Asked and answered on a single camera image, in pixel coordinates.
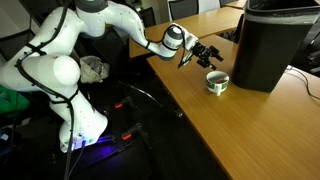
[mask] cup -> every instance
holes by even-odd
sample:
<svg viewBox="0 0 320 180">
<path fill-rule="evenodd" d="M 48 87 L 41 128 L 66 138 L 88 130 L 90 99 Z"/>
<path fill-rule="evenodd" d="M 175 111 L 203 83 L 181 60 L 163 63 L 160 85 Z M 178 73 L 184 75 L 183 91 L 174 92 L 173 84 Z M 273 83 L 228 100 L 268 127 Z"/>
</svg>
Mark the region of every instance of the cup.
<svg viewBox="0 0 320 180">
<path fill-rule="evenodd" d="M 209 91 L 216 93 L 217 96 L 227 89 L 229 83 L 228 74 L 222 71 L 212 71 L 206 76 L 206 84 Z"/>
</svg>

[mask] wooden table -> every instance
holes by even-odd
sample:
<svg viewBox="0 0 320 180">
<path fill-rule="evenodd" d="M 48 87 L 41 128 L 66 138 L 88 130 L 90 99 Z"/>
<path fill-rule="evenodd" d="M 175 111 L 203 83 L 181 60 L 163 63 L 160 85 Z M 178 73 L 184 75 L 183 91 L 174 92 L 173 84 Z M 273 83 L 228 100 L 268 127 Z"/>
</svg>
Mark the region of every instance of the wooden table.
<svg viewBox="0 0 320 180">
<path fill-rule="evenodd" d="M 231 74 L 238 46 L 215 35 L 201 42 L 220 50 L 225 60 L 212 63 Z M 230 82 L 218 97 L 206 89 L 211 70 L 197 58 L 177 69 L 181 52 L 148 62 L 230 178 L 320 179 L 320 101 L 307 94 L 299 73 L 284 73 L 271 93 Z M 304 74 L 320 96 L 320 79 Z"/>
<path fill-rule="evenodd" d="M 236 9 L 244 9 L 246 2 L 247 2 L 247 0 L 238 0 L 238 1 L 228 3 L 225 6 L 236 8 Z"/>
<path fill-rule="evenodd" d="M 198 38 L 203 38 L 211 34 L 221 34 L 235 29 L 238 25 L 240 15 L 243 10 L 224 7 L 206 13 L 189 16 L 183 19 L 173 21 Z M 158 41 L 162 38 L 164 31 L 172 22 L 159 24 L 145 29 L 148 39 Z M 136 42 L 129 38 L 130 58 L 150 53 Z"/>
</svg>

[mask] black trash bin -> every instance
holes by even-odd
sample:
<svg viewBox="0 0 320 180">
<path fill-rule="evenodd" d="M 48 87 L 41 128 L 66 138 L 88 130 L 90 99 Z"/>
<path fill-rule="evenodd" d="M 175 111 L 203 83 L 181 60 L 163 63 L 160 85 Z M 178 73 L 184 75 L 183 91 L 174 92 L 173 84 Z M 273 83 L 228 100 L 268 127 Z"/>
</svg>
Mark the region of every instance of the black trash bin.
<svg viewBox="0 0 320 180">
<path fill-rule="evenodd" d="M 232 82 L 271 92 L 319 12 L 314 0 L 247 0 Z"/>
</svg>

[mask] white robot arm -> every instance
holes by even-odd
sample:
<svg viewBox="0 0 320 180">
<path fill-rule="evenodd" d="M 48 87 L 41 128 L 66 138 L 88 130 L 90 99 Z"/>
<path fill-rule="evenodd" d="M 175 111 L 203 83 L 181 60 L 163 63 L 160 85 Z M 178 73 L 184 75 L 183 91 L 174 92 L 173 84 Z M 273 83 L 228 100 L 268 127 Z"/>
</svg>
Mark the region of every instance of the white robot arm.
<svg viewBox="0 0 320 180">
<path fill-rule="evenodd" d="M 160 45 L 146 39 L 144 25 L 137 12 L 127 6 L 105 0 L 75 0 L 76 11 L 59 7 L 44 21 L 36 36 L 10 61 L 0 67 L 0 84 L 17 91 L 43 91 L 50 97 L 50 107 L 64 123 L 59 138 L 62 152 L 97 142 L 108 121 L 78 91 L 78 64 L 69 57 L 79 34 L 100 37 L 105 24 L 126 31 L 138 44 L 163 60 L 174 57 L 180 46 L 199 57 L 203 67 L 214 66 L 209 57 L 222 61 L 213 46 L 206 48 L 198 38 L 178 24 L 164 32 Z"/>
</svg>

